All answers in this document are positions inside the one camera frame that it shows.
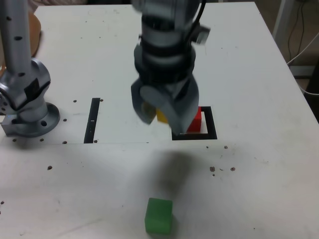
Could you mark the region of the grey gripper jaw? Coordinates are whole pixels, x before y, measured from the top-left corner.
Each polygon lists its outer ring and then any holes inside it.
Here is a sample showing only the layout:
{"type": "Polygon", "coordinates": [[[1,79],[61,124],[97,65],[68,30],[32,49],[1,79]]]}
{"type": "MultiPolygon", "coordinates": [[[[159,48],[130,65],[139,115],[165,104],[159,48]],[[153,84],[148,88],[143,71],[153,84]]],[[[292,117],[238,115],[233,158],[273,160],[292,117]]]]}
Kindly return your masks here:
{"type": "Polygon", "coordinates": [[[198,111],[199,90],[192,75],[178,83],[142,86],[140,95],[164,114],[175,135],[186,133],[198,111]]]}
{"type": "Polygon", "coordinates": [[[140,89],[142,86],[143,83],[140,79],[137,79],[131,85],[132,104],[140,120],[146,124],[151,124],[156,116],[156,109],[141,97],[140,89]]]}

